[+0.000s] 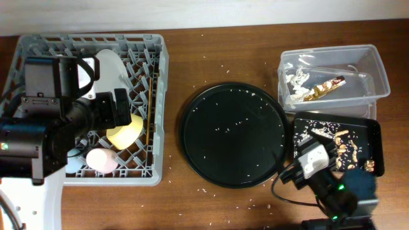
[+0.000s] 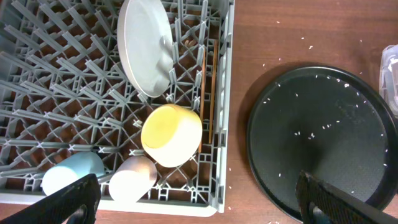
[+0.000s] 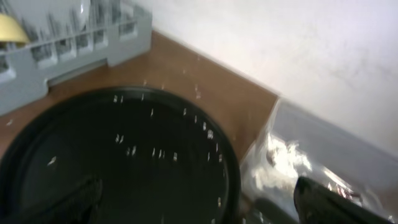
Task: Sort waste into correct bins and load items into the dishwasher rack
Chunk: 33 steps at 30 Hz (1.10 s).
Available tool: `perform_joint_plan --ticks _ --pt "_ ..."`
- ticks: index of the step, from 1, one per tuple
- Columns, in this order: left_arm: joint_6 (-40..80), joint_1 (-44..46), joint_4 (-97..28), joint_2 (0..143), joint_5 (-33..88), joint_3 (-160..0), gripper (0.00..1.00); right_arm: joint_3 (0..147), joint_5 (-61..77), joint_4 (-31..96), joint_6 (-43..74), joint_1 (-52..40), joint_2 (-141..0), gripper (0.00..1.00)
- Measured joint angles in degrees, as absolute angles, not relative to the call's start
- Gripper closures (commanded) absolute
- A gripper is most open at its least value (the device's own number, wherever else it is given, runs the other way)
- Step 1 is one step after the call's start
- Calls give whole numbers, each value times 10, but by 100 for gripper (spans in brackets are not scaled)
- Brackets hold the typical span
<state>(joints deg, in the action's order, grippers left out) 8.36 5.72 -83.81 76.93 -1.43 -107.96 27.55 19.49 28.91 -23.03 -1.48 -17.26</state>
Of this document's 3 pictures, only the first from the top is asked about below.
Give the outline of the yellow bowl with shells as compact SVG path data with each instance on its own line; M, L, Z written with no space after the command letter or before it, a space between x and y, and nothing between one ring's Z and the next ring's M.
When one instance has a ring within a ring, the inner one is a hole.
M143 130L143 119L135 114L131 115L131 123L125 126L117 126L108 129L106 136L108 141L118 150L124 150L135 143Z

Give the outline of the grey round plate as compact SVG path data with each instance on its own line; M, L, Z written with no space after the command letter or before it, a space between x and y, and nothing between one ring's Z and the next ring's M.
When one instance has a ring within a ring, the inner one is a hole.
M96 92L111 92L114 101L116 101L115 89L123 88L129 93L129 87L125 80L128 73L121 58L109 49L101 50L96 58L100 65L100 78L95 82Z

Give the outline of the pink cup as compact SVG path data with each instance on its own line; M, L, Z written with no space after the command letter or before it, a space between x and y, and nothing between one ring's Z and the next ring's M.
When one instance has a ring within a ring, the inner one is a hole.
M119 163L116 161L116 152L111 149L95 148L86 155L87 165L102 174L112 173Z

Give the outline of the light blue cup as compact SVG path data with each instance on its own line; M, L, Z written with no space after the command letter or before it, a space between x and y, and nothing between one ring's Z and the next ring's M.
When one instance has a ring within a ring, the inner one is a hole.
M71 149L67 153L67 164L65 166L67 174L74 174L83 167L84 162L79 158L80 152L78 149Z

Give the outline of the gold brown snack wrapper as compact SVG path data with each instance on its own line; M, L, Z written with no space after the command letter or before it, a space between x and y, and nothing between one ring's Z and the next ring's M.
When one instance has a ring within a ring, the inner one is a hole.
M309 94L304 97L303 101L306 102L317 100L335 91L337 88L340 88L344 84L346 84L344 76L338 76L336 78L325 81L324 83L313 87L312 90L310 90Z

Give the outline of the white tissue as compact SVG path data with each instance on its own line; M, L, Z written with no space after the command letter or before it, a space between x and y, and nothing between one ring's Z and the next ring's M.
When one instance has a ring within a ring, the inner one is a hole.
M286 83L290 84L291 93L286 97L285 102L289 105L303 102L304 99L311 94L309 88L304 87L304 84L309 80L310 73L304 72L302 67L295 69L294 67L285 68Z

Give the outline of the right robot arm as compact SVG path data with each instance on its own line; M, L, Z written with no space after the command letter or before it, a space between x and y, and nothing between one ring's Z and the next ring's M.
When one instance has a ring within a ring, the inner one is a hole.
M327 217L304 220L300 229L375 229L371 213L378 204L375 176L362 169L349 169L340 178L334 175L336 144L327 138L308 137L295 147L294 162L279 179L292 181L297 190L309 187Z

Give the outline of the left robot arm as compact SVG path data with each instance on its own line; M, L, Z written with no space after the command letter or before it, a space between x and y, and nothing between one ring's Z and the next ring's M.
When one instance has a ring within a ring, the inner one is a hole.
M29 178L34 186L67 164L75 139L131 122L127 91L84 97L100 78L100 62L85 57L29 57L19 97L23 116L1 119L1 176Z

